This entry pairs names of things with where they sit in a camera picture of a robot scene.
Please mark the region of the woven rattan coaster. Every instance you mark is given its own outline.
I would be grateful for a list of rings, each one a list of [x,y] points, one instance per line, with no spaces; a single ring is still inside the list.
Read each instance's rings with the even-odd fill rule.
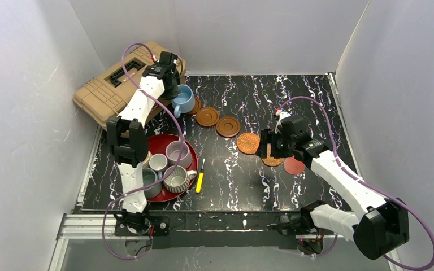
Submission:
[[[284,162],[284,158],[275,158],[271,155],[271,145],[267,145],[266,155],[262,157],[262,162],[264,165],[269,167],[279,166]]]
[[[260,137],[254,133],[243,133],[237,139],[237,148],[241,153],[254,155],[259,147]]]

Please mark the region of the red apple coaster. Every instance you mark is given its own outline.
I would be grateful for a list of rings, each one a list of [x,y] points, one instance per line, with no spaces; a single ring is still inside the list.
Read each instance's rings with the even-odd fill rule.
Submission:
[[[294,157],[286,158],[283,162],[284,170],[287,174],[297,175],[305,170],[305,165],[303,162],[295,159]]]

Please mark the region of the light blue mug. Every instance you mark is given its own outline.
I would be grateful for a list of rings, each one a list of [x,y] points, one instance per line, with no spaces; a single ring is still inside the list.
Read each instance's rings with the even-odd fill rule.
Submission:
[[[190,112],[195,106],[193,90],[188,85],[178,85],[179,91],[176,98],[172,100],[174,108],[173,115],[179,118],[182,114]]]

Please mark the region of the dark grey mug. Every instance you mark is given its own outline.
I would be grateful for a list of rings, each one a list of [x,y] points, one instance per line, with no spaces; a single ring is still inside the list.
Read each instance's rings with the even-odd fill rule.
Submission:
[[[152,185],[147,190],[144,190],[147,199],[155,198],[162,191],[162,183],[159,182],[158,174],[151,168],[144,168],[142,170],[142,178],[144,186]]]

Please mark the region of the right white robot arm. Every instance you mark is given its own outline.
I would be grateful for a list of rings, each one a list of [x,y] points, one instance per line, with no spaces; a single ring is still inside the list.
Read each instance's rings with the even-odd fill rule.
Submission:
[[[274,114],[277,125],[261,131],[257,155],[261,158],[290,158],[323,178],[351,207],[343,211],[316,200],[299,214],[282,216],[271,224],[282,235],[310,229],[328,229],[355,243],[368,259],[376,260],[409,241],[408,212],[391,200],[366,188],[349,175],[352,171],[333,153],[332,146],[313,139],[307,121],[283,110]]]

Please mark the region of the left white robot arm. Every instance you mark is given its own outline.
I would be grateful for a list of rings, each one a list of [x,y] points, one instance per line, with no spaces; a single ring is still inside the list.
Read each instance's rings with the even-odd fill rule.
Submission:
[[[149,143],[144,125],[155,104],[164,108],[160,97],[174,98],[178,94],[178,56],[164,51],[142,73],[141,85],[137,87],[128,104],[115,117],[107,120],[109,150],[120,171],[123,187],[123,205],[116,219],[137,231],[145,230],[150,222],[144,210],[147,199],[143,191],[144,161],[149,152]]]

